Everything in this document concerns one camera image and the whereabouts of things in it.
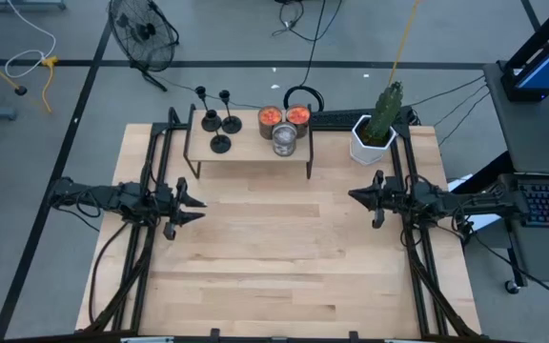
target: black candlestick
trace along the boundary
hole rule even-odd
[[[208,110],[205,117],[202,118],[200,125],[206,132],[215,132],[215,137],[211,140],[211,150],[215,153],[224,153],[230,149],[232,142],[228,136],[219,134],[222,120],[215,110]]]
[[[230,92],[226,90],[221,91],[219,93],[219,98],[224,103],[224,105],[226,105],[226,112],[228,113],[228,117],[224,118],[221,123],[221,129],[229,134],[239,132],[240,129],[243,127],[243,122],[240,120],[239,117],[235,115],[230,115],[230,109],[228,108],[228,103],[230,102]]]
[[[198,95],[198,98],[202,101],[202,104],[205,105],[205,111],[208,111],[207,101],[205,100],[207,98],[207,90],[202,86],[198,86],[194,91],[196,92],[196,95]]]

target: chair wheel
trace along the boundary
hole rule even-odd
[[[505,291],[510,294],[518,294],[520,292],[520,287],[514,280],[505,281]]]

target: white cable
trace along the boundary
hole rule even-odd
[[[11,59],[8,60],[8,62],[6,62],[6,66],[4,67],[4,70],[6,72],[6,75],[11,77],[11,78],[18,78],[18,77],[23,77],[25,75],[27,75],[28,73],[32,72],[35,68],[37,68],[37,66],[39,66],[43,60],[45,60],[46,58],[50,57],[51,53],[54,51],[54,47],[56,47],[56,37],[54,37],[54,35],[46,30],[43,30],[43,29],[40,29],[38,28],[37,26],[35,26],[32,22],[30,22],[29,20],[25,19],[24,16],[22,16],[20,14],[20,12],[16,9],[16,7],[11,3],[11,0],[7,0],[8,1],[8,5],[10,5],[10,7],[14,10],[14,12],[16,13],[16,15],[18,15],[18,17],[20,19],[22,19],[25,23],[27,23],[28,25],[30,25],[32,28],[40,31],[40,32],[43,32],[45,34],[47,34],[50,38],[52,38],[52,48],[50,49],[50,51],[48,51],[48,53],[44,54],[44,52],[40,51],[40,50],[26,50],[26,51],[22,51],[20,53],[18,53],[17,55],[13,56]],[[41,55],[41,58],[39,59],[39,61],[37,61],[37,63],[35,63],[35,65],[31,68],[29,68],[27,71],[25,72],[22,72],[18,75],[12,75],[9,71],[8,71],[8,67],[10,66],[10,63],[12,61],[14,61],[15,59],[17,59],[18,57],[22,56],[22,55],[25,55],[27,53],[34,53],[34,52],[37,52]]]

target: silver can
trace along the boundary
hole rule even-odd
[[[273,150],[279,156],[290,156],[295,151],[297,130],[292,123],[284,122],[274,126]]]

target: electric fan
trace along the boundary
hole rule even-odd
[[[167,91],[150,71],[163,71],[173,61],[179,33],[152,0],[110,0],[109,24],[115,41],[143,78]]]

